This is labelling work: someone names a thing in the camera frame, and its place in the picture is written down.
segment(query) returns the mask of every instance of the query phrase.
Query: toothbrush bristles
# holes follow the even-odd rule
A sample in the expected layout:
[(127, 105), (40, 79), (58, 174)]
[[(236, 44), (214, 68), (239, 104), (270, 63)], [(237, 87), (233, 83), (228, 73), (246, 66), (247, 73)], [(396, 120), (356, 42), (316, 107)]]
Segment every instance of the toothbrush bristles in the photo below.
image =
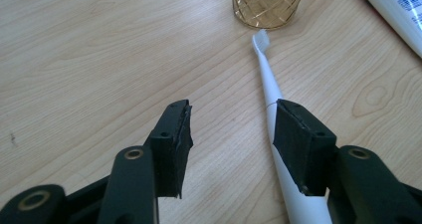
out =
[(252, 37), (255, 52), (265, 53), (267, 48), (270, 46), (270, 38), (267, 35), (265, 29), (261, 29)]

